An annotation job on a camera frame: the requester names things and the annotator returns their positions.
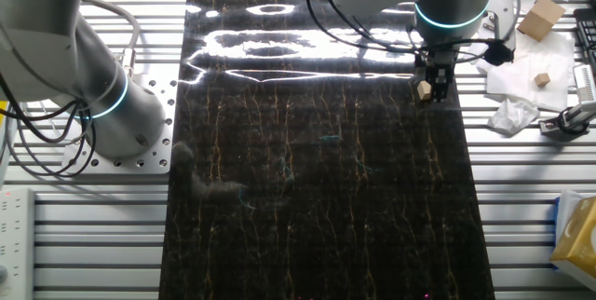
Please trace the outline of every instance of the crumpled plastic bag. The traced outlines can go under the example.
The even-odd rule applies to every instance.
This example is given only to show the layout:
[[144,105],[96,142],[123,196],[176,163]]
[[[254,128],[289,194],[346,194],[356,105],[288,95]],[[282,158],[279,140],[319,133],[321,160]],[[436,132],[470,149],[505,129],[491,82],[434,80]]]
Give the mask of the crumpled plastic bag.
[[530,103],[506,98],[487,124],[499,133],[512,136],[539,117],[540,111]]

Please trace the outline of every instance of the white power strip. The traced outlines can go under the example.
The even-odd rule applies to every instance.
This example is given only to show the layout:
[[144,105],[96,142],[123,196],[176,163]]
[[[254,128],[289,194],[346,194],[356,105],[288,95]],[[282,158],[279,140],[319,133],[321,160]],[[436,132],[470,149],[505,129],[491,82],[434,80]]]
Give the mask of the white power strip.
[[33,300],[35,195],[28,188],[0,191],[0,300]]

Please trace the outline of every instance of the small wooden cube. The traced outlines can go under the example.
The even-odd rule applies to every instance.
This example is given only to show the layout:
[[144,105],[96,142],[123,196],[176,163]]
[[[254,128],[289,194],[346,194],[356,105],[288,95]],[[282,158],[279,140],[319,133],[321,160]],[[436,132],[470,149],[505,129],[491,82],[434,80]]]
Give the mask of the small wooden cube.
[[428,101],[431,98],[432,87],[426,81],[421,81],[418,84],[418,96],[420,101]]
[[551,0],[539,0],[521,21],[518,30],[542,41],[564,13],[565,9]]
[[550,77],[548,73],[539,74],[537,77],[534,78],[536,85],[540,88],[545,87],[550,82]]

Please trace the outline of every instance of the black marble board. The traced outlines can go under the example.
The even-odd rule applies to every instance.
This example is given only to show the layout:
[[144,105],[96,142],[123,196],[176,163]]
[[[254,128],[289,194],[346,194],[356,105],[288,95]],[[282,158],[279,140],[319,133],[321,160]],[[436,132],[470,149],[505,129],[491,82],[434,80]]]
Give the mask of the black marble board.
[[305,0],[188,5],[160,299],[494,299],[455,87]]

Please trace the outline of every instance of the gray robot arm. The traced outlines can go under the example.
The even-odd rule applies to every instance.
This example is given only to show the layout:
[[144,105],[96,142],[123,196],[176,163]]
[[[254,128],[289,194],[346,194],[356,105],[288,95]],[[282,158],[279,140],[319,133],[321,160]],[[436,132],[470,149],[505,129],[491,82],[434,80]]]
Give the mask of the gray robot arm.
[[51,99],[64,106],[83,99],[94,117],[97,152],[136,156],[159,137],[164,110],[127,75],[79,14],[80,4],[0,0],[0,72],[19,102]]

